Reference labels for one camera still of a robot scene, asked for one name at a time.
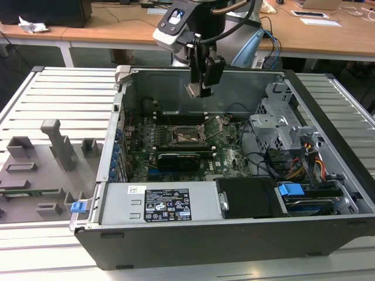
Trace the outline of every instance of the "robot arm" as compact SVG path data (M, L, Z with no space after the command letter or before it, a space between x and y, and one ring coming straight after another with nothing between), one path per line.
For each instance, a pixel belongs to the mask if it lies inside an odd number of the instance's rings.
M246 16L224 32L226 13L251 1ZM156 42L173 53L182 48L189 62L190 83L186 86L193 97L209 97L211 86L218 84L225 59L216 53L216 42L238 28L250 17L256 0L242 0L227 6L228 0L174 0L154 32Z

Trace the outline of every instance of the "workbench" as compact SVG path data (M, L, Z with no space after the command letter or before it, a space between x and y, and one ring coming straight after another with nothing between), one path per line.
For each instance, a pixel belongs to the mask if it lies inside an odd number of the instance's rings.
M375 61L375 39L371 36L375 22L345 12L321 11L327 15L335 13L330 16L330 19L339 20L342 27L306 25L299 17L289 14L290 10L303 10L292 0L285 0L285 5L277 5L275 0L269 0L269 2L276 6L277 13L274 15L261 13L260 16L269 16L272 20L274 36L282 43L281 56ZM74 67L70 54L72 47L164 50L152 38L154 30L162 18L161 15L149 15L147 9L142 9L140 6L112 7L103 5L105 9L102 4L92 5L91 19L82 29L51 26L49 32L31 35L16 25L3 25L2 32L13 44L60 48L67 67ZM364 12L365 16L368 12L360 8L370 7L368 4L352 2L342 2L341 6L354 6L358 11ZM270 29L267 19L263 19L262 23L264 28ZM1 43L7 43L7 41L0 36ZM271 49L271 41L264 39L253 65L256 66L258 61L262 61Z
M375 176L375 121L334 78L299 74L303 84ZM13 136L49 143L45 118L61 120L71 143L103 143L114 94L114 69L36 69L0 114L0 163ZM306 113L302 116L311 124ZM0 224L0 279L5 280L374 280L375 238L358 238L330 256L215 265L102 271L68 228L68 221Z

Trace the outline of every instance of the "aluminum extrusion table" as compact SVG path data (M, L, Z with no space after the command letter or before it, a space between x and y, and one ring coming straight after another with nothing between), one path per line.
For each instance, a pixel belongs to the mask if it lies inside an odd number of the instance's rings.
M336 81L324 74L299 78L375 176L375 121ZM49 143L39 131L59 118L71 142L103 142L110 117L114 69L46 67L31 72L0 114L0 164L12 136ZM374 280L375 238L358 238L330 256L102 271L68 228L68 221L0 224L0 279L5 280Z

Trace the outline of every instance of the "desk leg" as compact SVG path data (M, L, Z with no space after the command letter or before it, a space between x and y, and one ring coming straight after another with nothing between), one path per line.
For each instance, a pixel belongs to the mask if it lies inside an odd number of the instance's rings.
M251 68L256 69L262 69L263 68L263 62L265 57L267 56L267 53L264 51L257 51L254 56L253 65Z
M70 42L58 41L57 46L60 48L61 54L63 55L65 66L74 67L73 59L70 54Z
M0 57L8 57L8 51L6 50L6 44L0 44Z

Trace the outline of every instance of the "regulatory label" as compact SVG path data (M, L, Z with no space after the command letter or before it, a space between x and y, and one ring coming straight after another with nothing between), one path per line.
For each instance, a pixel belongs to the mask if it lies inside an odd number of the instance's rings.
M189 189L145 190L146 222L191 221Z

